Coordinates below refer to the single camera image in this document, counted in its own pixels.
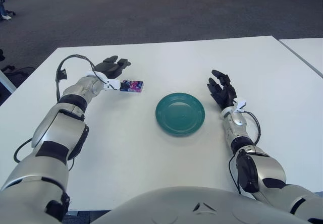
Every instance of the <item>cable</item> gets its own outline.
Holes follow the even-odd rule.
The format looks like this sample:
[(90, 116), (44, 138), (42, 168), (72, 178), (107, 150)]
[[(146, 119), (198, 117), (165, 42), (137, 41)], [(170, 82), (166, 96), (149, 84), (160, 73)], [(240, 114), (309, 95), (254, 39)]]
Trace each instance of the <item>cable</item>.
[(62, 65), (63, 63), (67, 60), (67, 59), (71, 59), (71, 58), (79, 58), (79, 59), (84, 59), (86, 61), (88, 61), (91, 65), (91, 68), (92, 68), (92, 71), (94, 73), (94, 75), (103, 83), (103, 84), (106, 84), (105, 81), (103, 81), (102, 79), (100, 79), (100, 77), (96, 74), (95, 72), (95, 65), (91, 62), (90, 59), (88, 59), (86, 56), (82, 56), (82, 55), (79, 55), (79, 54), (73, 54), (73, 55), (69, 55), (68, 57), (64, 58), (61, 63), (59, 64), (59, 66), (57, 67), (57, 70), (56, 70), (56, 98), (57, 98), (57, 102), (60, 101), (60, 97), (61, 97), (61, 94), (60, 94), (60, 87), (59, 87), (59, 82), (60, 82), (60, 79), (58, 79), (58, 75), (59, 75), (59, 72), (61, 71), (61, 68), (62, 68)]
[(255, 121), (256, 125), (257, 125), (257, 128), (258, 128), (258, 136), (257, 136), (256, 141), (254, 142), (254, 144), (255, 144), (255, 145), (257, 145), (257, 143), (258, 143), (258, 142), (259, 142), (259, 140), (260, 140), (260, 136), (261, 136), (260, 123), (259, 123), (259, 121), (258, 121), (257, 117), (256, 117), (253, 113), (251, 113), (251, 112), (249, 112), (249, 111), (244, 111), (243, 113), (247, 113), (248, 115), (250, 115), (250, 116), (253, 118), (253, 120)]
[(230, 160), (229, 160), (229, 172), (230, 172), (230, 175), (231, 175), (231, 178), (232, 178), (232, 180), (233, 180), (233, 182), (234, 182), (234, 185), (236, 186), (236, 188), (237, 188), (237, 190), (238, 190), (238, 192), (239, 192), (239, 194), (241, 194), (241, 190), (240, 190), (240, 187), (238, 186), (238, 184), (239, 184), (239, 178), (238, 178), (238, 180), (237, 180), (237, 182), (238, 182), (238, 184), (236, 183), (236, 181), (234, 180), (234, 177), (233, 177), (233, 175), (232, 175), (232, 172), (231, 172), (231, 167), (230, 167), (230, 164), (231, 164), (231, 161), (233, 160), (233, 158), (235, 157), (236, 155), (233, 155), (231, 158), (230, 158)]
[(111, 87), (113, 90), (117, 90), (117, 89), (115, 89), (111, 84), (109, 84), (109, 87)]
[(71, 171), (71, 169), (73, 168), (74, 162), (75, 162), (75, 158), (73, 159), (72, 166), (69, 168), (69, 171)]
[(14, 153), (14, 161), (16, 162), (16, 163), (20, 163), (20, 160), (19, 159), (17, 159), (17, 154), (18, 154), (18, 152), (20, 151), (20, 149), (21, 148), (23, 148), (28, 142), (30, 142), (32, 140), (32, 138), (30, 138), (30, 139), (28, 139), (27, 141), (25, 141), (23, 144), (21, 144), (18, 148), (17, 148), (17, 150), (15, 151), (15, 153)]

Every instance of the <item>chair leg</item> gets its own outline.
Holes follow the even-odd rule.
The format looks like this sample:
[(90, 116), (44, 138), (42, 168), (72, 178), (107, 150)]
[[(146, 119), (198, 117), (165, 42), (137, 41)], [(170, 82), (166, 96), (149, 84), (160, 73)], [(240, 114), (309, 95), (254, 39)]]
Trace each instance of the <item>chair leg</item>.
[(15, 75), (21, 75), (23, 77), (27, 77), (28, 74), (25, 73), (25, 72), (22, 72), (22, 71), (16, 71), (16, 72), (13, 72), (13, 73), (7, 73), (5, 74), (6, 76), (15, 76)]

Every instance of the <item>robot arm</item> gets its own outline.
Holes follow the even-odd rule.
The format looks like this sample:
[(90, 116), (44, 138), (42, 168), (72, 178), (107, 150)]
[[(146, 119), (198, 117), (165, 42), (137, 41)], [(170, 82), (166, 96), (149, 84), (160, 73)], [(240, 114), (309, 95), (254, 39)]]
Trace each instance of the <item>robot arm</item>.
[[(127, 60), (114, 64), (116, 56), (109, 59), (100, 64), (99, 72), (106, 76), (117, 77), (130, 65)], [(97, 76), (83, 77), (50, 109), (33, 135), (32, 153), (15, 167), (1, 188), (1, 223), (62, 221), (70, 203), (67, 161), (81, 151), (89, 131), (84, 123), (86, 108), (103, 87), (104, 80)]]
[(212, 78), (208, 88), (222, 108), (226, 141), (238, 170), (238, 184), (256, 200), (289, 212), (311, 223), (323, 221), (323, 199), (297, 185), (286, 184), (282, 166), (253, 143), (246, 132), (242, 109), (246, 101), (236, 97), (228, 75), (213, 70), (223, 89)]

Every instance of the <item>white table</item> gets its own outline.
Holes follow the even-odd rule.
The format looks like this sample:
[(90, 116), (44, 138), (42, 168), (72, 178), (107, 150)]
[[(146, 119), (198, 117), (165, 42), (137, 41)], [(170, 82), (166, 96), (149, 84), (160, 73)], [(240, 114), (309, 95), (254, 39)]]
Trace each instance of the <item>white table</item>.
[(13, 93), (17, 89), (16, 86), (6, 77), (6, 75), (1, 70), (0, 83), (2, 83), (10, 93)]
[(323, 38), (284, 39), (280, 42), (323, 78)]
[[(102, 92), (86, 111), (88, 138), (70, 172), (71, 210), (113, 209), (149, 190), (202, 186), (236, 191), (228, 171), (231, 152), (224, 139), (220, 109), (206, 83), (211, 70), (230, 75), (247, 110), (262, 127), (259, 146), (284, 167), (287, 182), (322, 190), (321, 78), (273, 37), (58, 48), (0, 107), (0, 182), (16, 165), (14, 150), (30, 138), (56, 102), (55, 71), (70, 54), (100, 63), (119, 55), (129, 59), (121, 79), (143, 80), (141, 93)], [(89, 69), (70, 59), (64, 67), (76, 82)], [(205, 109), (193, 135), (176, 138), (157, 125), (155, 107), (165, 95), (186, 92)], [(249, 122), (248, 131), (256, 136)], [(22, 149), (20, 158), (30, 152)]]

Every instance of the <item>teal plate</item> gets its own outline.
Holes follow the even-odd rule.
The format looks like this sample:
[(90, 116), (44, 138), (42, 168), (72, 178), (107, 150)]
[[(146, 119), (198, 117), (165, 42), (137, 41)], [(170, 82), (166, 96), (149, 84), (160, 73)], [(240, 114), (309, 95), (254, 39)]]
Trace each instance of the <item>teal plate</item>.
[(182, 137), (196, 132), (203, 124), (204, 108), (194, 96), (174, 93), (165, 96), (156, 107), (158, 124), (167, 133)]

